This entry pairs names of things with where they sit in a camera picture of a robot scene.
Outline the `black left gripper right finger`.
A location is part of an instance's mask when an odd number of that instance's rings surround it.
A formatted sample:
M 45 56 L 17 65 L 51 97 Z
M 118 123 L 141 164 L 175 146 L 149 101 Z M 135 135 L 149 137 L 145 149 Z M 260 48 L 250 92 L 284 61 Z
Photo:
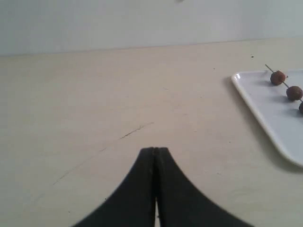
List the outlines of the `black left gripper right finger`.
M 168 148 L 155 148 L 157 202 L 161 227 L 250 227 L 227 212 L 184 175 Z

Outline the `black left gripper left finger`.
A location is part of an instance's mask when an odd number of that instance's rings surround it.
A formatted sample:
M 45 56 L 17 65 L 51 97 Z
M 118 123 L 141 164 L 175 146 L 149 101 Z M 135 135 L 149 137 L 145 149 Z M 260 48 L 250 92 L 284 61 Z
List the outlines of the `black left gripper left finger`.
M 153 227 L 155 225 L 154 148 L 143 148 L 115 191 L 76 227 Z

